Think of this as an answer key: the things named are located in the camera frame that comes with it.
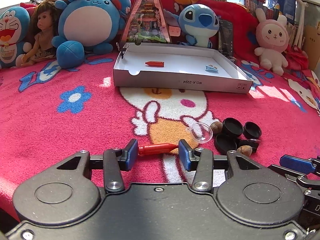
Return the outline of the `black round cap small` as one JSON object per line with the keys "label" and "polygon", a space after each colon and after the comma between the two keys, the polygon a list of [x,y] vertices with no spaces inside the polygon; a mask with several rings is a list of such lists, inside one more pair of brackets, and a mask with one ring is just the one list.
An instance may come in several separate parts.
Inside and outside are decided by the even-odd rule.
{"label": "black round cap small", "polygon": [[256,123],[248,121],[244,125],[243,134],[247,139],[259,139],[262,135],[262,131]]}

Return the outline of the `white cardboard box tray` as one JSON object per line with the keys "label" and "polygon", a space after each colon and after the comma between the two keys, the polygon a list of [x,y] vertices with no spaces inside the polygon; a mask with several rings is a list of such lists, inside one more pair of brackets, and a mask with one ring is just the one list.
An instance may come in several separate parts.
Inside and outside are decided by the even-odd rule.
{"label": "white cardboard box tray", "polygon": [[[147,61],[163,61],[149,67]],[[205,71],[211,64],[218,73]],[[217,50],[159,43],[126,43],[113,68],[117,87],[171,88],[246,94],[253,81]]]}

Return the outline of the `red patterned blanket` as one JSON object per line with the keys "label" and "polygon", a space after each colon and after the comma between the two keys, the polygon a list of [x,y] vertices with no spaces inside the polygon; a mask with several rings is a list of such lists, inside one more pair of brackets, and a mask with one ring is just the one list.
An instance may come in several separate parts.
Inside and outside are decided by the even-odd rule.
{"label": "red patterned blanket", "polygon": [[262,130],[253,158],[276,163],[284,154],[319,155],[319,76],[283,76],[258,66],[253,37],[258,20],[244,7],[199,0],[233,24],[236,64],[253,81],[247,94],[184,89],[117,88],[116,53],[89,57],[69,70],[55,62],[1,70],[1,211],[15,216],[16,187],[73,153],[101,154],[136,138],[140,145],[185,139],[195,122],[227,117]]}

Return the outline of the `clear plastic dome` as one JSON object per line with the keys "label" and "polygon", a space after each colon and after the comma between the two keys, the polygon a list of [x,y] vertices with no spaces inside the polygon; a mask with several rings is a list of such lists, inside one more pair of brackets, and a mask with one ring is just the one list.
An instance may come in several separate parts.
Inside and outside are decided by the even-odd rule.
{"label": "clear plastic dome", "polygon": [[186,131],[198,144],[205,144],[212,140],[213,132],[209,125],[204,122],[195,122]]}

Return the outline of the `brown nut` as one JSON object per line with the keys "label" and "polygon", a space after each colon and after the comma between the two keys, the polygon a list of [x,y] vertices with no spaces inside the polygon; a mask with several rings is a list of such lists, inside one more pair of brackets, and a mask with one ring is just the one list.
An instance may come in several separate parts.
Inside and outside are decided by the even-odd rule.
{"label": "brown nut", "polygon": [[220,121],[215,121],[211,123],[210,129],[212,130],[213,134],[219,134],[222,132],[223,123]]}
{"label": "brown nut", "polygon": [[249,145],[243,145],[243,146],[240,146],[236,151],[247,157],[250,157],[253,152],[253,148]]}

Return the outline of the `Stitch plush toy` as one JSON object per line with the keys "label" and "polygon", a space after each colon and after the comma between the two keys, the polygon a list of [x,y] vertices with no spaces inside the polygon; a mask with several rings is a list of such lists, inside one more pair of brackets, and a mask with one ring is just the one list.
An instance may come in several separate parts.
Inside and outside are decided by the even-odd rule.
{"label": "Stitch plush toy", "polygon": [[185,36],[185,46],[212,48],[210,38],[219,31],[219,19],[210,7],[192,4],[185,7],[179,15],[164,10],[167,23],[179,27]]}

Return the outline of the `small blue clip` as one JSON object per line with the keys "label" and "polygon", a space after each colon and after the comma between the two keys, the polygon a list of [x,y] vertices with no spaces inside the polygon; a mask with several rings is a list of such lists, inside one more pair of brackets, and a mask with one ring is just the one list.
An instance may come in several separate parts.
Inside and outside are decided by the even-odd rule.
{"label": "small blue clip", "polygon": [[210,73],[218,73],[219,69],[216,66],[208,64],[208,65],[206,65],[205,71],[210,72]]}

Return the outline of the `Doraemon plush toy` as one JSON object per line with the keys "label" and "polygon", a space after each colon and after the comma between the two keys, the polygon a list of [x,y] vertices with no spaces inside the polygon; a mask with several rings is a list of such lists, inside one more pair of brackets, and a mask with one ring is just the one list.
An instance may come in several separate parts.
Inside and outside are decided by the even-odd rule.
{"label": "Doraemon plush toy", "polygon": [[21,65],[22,56],[32,45],[25,42],[30,24],[30,16],[23,7],[11,7],[1,15],[1,68]]}

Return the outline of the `red fabric bag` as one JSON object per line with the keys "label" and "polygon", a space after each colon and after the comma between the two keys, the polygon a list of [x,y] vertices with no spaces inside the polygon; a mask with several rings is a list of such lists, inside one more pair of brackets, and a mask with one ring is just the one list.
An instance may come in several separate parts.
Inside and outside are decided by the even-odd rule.
{"label": "red fabric bag", "polygon": [[309,67],[308,55],[298,46],[288,46],[285,50],[285,58],[290,70],[306,70]]}

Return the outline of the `blue round plush toy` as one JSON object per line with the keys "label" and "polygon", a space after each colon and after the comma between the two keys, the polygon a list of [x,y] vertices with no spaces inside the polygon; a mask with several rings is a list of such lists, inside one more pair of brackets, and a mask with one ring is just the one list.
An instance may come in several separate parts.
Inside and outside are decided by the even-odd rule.
{"label": "blue round plush toy", "polygon": [[131,0],[57,0],[54,5],[61,15],[52,45],[64,69],[81,65],[86,52],[110,53],[111,41],[124,29],[131,10]]}

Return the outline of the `pink bunny plush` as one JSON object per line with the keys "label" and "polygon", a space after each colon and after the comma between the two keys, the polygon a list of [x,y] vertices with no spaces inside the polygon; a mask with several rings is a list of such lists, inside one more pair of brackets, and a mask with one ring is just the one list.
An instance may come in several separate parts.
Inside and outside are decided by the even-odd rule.
{"label": "pink bunny plush", "polygon": [[255,14],[259,21],[255,32],[259,47],[255,48],[254,53],[259,57],[261,67],[282,76],[284,68],[288,66],[287,59],[283,55],[289,45],[287,18],[280,15],[277,20],[268,20],[261,8],[257,8]]}

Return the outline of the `black smartphone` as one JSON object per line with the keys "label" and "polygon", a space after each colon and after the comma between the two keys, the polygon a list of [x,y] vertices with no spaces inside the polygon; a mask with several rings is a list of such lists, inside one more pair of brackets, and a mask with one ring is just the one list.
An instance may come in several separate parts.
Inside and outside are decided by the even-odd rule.
{"label": "black smartphone", "polygon": [[225,57],[233,56],[233,24],[227,20],[219,20],[219,52]]}

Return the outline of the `black binder clip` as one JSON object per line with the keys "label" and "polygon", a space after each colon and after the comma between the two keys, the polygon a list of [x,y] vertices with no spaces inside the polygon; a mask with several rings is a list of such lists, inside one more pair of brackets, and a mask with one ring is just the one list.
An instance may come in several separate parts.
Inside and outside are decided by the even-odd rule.
{"label": "black binder clip", "polygon": [[260,145],[260,140],[259,139],[242,139],[239,141],[239,147],[240,146],[251,146],[252,152],[256,153],[257,149]]}

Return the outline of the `brown haired doll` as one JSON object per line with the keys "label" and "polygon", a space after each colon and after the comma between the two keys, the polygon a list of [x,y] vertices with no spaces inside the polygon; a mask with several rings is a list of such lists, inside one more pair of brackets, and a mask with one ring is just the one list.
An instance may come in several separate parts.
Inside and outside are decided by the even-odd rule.
{"label": "brown haired doll", "polygon": [[34,35],[33,48],[21,58],[21,67],[56,57],[56,48],[52,39],[57,35],[61,10],[55,7],[54,1],[44,1],[35,9],[31,17],[30,31]]}

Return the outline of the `pink triangular diorama house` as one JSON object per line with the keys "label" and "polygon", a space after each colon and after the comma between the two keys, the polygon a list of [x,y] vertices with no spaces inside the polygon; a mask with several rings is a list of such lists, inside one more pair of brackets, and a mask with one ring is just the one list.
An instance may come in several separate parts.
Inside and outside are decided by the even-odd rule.
{"label": "pink triangular diorama house", "polygon": [[181,29],[167,24],[161,0],[135,0],[126,21],[119,45],[131,42],[139,45],[148,43],[171,43]]}

